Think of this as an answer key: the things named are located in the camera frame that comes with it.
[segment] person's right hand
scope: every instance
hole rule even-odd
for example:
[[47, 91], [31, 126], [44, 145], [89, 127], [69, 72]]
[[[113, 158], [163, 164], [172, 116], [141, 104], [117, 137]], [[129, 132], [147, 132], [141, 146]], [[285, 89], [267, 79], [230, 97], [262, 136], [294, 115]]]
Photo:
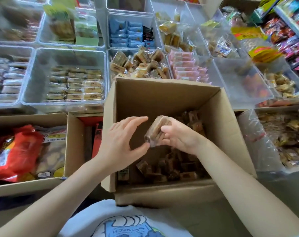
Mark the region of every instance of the person's right hand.
[[160, 145], [169, 145], [188, 154], [197, 155], [199, 147], [207, 141], [207, 138], [174, 118], [170, 118], [170, 121], [171, 125], [161, 127], [165, 136]]

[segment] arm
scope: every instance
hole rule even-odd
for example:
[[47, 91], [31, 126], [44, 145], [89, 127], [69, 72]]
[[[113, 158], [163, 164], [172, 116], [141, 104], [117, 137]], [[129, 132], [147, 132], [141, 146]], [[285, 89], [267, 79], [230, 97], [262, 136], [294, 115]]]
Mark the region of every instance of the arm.
[[299, 218], [281, 200], [211, 141], [175, 119], [171, 122], [161, 128], [166, 138], [161, 144], [197, 155], [254, 237], [299, 237]]
[[131, 150], [130, 139], [147, 117], [129, 117], [115, 123], [102, 136], [97, 156], [67, 180], [0, 228], [0, 237], [56, 236], [90, 192], [108, 175], [142, 157], [150, 147], [144, 143]]

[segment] person's right arm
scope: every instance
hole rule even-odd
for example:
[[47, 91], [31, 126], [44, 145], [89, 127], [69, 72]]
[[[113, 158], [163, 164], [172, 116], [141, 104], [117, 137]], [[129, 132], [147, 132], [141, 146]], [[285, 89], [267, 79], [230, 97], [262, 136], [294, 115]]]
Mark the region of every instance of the person's right arm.
[[299, 218], [210, 140], [175, 119], [163, 145], [196, 155], [254, 237], [299, 237]]

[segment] shirt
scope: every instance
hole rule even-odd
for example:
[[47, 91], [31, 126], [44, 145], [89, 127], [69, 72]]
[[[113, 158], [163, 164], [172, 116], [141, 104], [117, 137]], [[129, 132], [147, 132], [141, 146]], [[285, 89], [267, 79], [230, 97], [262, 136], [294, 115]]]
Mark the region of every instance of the shirt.
[[67, 221], [57, 237], [192, 237], [165, 209], [92, 204]]

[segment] stack of pink packages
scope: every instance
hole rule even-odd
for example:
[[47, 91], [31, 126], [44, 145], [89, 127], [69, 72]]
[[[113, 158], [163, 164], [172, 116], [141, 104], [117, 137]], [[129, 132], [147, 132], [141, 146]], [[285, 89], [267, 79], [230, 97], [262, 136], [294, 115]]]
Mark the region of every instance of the stack of pink packages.
[[197, 65], [193, 52], [176, 52], [171, 50], [168, 54], [168, 61], [174, 79], [192, 80], [212, 84], [209, 82], [207, 74], [208, 69]]

